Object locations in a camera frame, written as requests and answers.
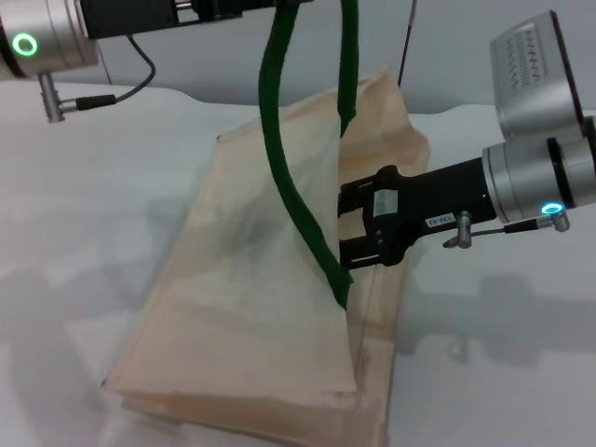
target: white tabletop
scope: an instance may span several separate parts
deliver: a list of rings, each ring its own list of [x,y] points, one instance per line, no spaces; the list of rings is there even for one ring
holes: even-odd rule
[[[62,97],[125,88],[60,85]],[[262,447],[166,423],[99,390],[218,134],[254,107],[147,89],[48,125],[33,83],[0,84],[0,445]],[[501,141],[492,107],[414,115],[431,168]],[[390,445],[592,446],[596,207],[557,235],[419,242],[404,295]]]

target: tan paper bag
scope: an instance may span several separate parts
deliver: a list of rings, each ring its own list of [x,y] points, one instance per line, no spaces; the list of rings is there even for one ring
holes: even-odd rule
[[[359,85],[340,143],[335,91],[281,112],[292,178],[339,255],[339,185],[427,165],[389,71]],[[138,410],[308,446],[385,443],[404,265],[354,272],[347,313],[283,208],[260,120],[220,137],[208,179],[104,386]]]

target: green cord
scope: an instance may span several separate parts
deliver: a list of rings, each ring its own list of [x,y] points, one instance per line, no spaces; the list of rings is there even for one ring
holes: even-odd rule
[[[345,11],[345,5],[351,8]],[[338,111],[342,118],[342,134],[349,120],[356,114],[356,87],[358,83],[358,1],[342,0],[344,10],[344,37],[342,39],[342,61],[340,69],[340,92]],[[281,72],[290,44],[291,34],[298,14],[298,6],[281,6],[276,9],[269,41],[264,51],[259,77],[259,107],[263,126],[264,143],[273,179],[286,210],[290,214],[298,232],[312,251],[318,265],[323,270],[337,303],[347,307],[347,295],[353,280],[327,247],[325,236],[317,220],[300,197],[291,179],[290,170],[281,142],[279,131],[279,86]],[[356,37],[346,36],[346,25]]]

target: white wall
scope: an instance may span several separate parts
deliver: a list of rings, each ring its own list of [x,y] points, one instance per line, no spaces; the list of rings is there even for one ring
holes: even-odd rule
[[[559,13],[582,105],[596,108],[594,0],[420,0],[403,81],[411,112],[492,103],[491,39],[548,9]],[[384,64],[398,70],[409,11],[410,0],[360,0],[363,74]],[[207,102],[256,103],[272,17],[272,10],[261,10],[240,20],[140,35],[139,44],[157,65],[153,85]],[[340,35],[339,0],[315,0],[301,7],[285,68],[283,102],[336,85]],[[114,83],[133,85],[147,73],[126,39],[107,39],[101,45]],[[101,67],[58,78],[106,82]]]

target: paper bag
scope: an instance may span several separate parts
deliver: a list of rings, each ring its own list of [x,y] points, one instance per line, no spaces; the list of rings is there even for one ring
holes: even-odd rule
[[[332,250],[364,235],[337,220],[342,183],[428,148],[389,71],[359,84],[340,142],[337,94],[281,112],[296,187]],[[353,272],[336,302],[271,178],[260,120],[223,135],[169,264],[104,386],[138,410],[317,447],[381,446],[405,263]]]

